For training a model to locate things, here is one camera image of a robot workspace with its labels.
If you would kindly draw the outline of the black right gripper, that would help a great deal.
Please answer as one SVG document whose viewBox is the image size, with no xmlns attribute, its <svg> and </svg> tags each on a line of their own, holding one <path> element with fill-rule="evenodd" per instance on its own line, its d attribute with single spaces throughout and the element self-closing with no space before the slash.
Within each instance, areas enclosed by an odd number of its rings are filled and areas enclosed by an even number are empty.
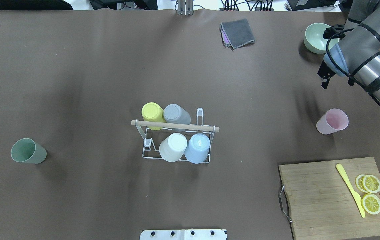
<svg viewBox="0 0 380 240">
<path fill-rule="evenodd" d="M 336 73 L 326 64 L 325 61 L 322 61 L 317 74 L 321 77 L 321 79 L 323 79 L 322 88 L 327 89 L 330 78 L 332 78 Z"/>
</svg>

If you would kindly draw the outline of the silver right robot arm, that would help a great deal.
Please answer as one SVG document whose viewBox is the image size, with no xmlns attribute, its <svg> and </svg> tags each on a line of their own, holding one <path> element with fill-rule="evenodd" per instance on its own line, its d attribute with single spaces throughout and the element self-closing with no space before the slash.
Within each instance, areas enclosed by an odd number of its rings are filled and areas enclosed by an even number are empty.
<svg viewBox="0 0 380 240">
<path fill-rule="evenodd" d="M 334 75 L 348 77 L 380 106 L 380 0 L 355 0 L 338 43 L 327 50 L 318 75 L 327 88 Z"/>
</svg>

